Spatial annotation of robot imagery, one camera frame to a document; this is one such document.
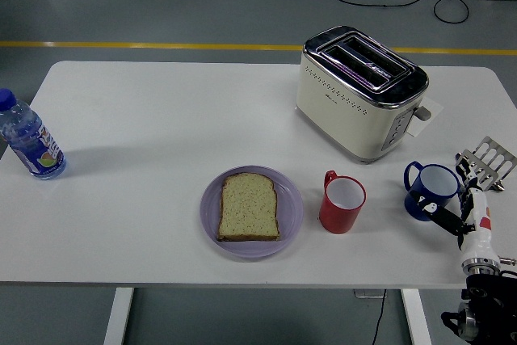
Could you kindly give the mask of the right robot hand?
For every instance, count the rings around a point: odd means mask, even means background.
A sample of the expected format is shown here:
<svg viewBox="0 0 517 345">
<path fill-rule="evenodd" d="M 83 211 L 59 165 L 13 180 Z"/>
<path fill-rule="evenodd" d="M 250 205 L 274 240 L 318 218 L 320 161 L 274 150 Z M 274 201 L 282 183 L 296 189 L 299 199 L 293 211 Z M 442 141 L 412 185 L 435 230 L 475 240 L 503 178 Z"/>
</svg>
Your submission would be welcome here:
<svg viewBox="0 0 517 345">
<path fill-rule="evenodd" d="M 500 270 L 500 260 L 491 245 L 490 209 L 485 192 L 465 154 L 456 155 L 456 172 L 463 181 L 459 217 L 418 191 L 412 190 L 410 195 L 431 221 L 457 237 L 461 268 L 466 275 L 494 275 Z"/>
</svg>

